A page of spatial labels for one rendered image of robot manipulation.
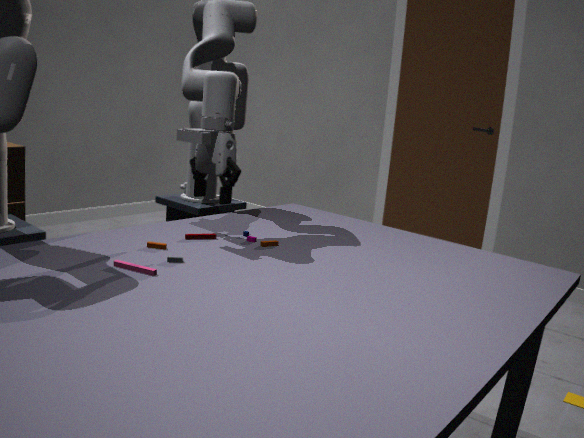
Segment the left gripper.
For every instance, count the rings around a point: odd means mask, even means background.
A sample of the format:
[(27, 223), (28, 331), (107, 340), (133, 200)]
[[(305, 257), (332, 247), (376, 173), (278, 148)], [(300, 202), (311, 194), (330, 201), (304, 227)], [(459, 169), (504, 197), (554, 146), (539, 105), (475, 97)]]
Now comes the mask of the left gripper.
[(190, 165), (195, 180), (194, 197), (206, 195), (205, 177), (209, 174), (218, 176), (222, 183), (219, 204), (231, 203), (232, 187), (241, 174), (237, 166), (236, 136), (233, 131), (211, 132), (211, 144), (197, 144), (196, 156), (190, 160)]

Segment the red rod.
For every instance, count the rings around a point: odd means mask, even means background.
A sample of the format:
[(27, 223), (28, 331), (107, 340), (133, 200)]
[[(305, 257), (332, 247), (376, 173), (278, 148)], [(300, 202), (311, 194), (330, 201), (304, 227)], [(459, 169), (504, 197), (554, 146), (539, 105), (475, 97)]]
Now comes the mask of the red rod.
[(216, 239), (216, 234), (185, 234), (185, 239)]

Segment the orange rod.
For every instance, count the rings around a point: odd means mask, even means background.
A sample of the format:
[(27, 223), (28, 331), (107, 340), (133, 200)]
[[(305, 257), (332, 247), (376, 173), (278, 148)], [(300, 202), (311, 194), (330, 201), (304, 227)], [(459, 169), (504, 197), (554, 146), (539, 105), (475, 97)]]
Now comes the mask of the orange rod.
[(262, 246), (262, 247), (278, 246), (278, 243), (279, 242), (277, 240), (275, 240), (275, 241), (261, 241), (260, 246)]
[(156, 243), (156, 242), (147, 242), (147, 247), (148, 248), (156, 248), (156, 249), (166, 249), (167, 248), (167, 244), (164, 243)]

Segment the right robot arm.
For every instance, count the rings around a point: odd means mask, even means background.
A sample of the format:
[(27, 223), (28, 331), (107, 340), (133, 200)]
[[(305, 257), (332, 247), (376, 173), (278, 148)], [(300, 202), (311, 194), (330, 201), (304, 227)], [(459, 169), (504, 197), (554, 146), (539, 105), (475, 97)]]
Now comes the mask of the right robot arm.
[(6, 132), (23, 117), (37, 69), (26, 40), (31, 18), (30, 0), (0, 0), (0, 233), (15, 228), (8, 219)]

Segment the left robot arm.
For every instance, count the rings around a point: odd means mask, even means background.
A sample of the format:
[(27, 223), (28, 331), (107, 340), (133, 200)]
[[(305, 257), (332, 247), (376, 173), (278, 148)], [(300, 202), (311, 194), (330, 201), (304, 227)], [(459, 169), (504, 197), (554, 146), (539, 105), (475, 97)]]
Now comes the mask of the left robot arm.
[[(239, 130), (245, 124), (248, 69), (241, 63), (226, 62), (226, 56), (235, 47), (235, 32), (255, 30), (257, 10), (246, 1), (201, 0), (193, 6), (192, 21), (198, 43), (187, 54), (182, 72), (182, 93), (191, 100), (189, 129), (177, 129), (177, 141), (189, 142), (187, 186), (180, 186), (184, 189), (181, 199), (218, 203), (218, 176), (207, 174), (206, 196), (194, 197), (195, 180), (189, 161), (195, 157), (197, 144), (211, 144), (210, 132)], [(200, 126), (206, 130), (195, 130)]]

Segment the pink rod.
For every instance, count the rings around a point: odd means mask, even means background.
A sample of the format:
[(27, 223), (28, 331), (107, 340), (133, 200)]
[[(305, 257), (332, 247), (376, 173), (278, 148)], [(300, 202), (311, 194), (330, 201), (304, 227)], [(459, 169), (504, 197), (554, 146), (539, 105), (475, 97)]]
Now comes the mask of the pink rod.
[(149, 268), (149, 267), (145, 267), (145, 266), (141, 266), (141, 265), (137, 265), (137, 264), (133, 264), (133, 263), (128, 263), (128, 262), (124, 262), (124, 261), (120, 261), (120, 260), (115, 260), (114, 266), (119, 267), (119, 268), (123, 268), (123, 269), (127, 269), (127, 270), (131, 270), (131, 271), (135, 271), (135, 272), (139, 272), (139, 273), (143, 273), (143, 274), (147, 274), (147, 275), (151, 275), (151, 276), (157, 275), (157, 269), (153, 269), (153, 268)]

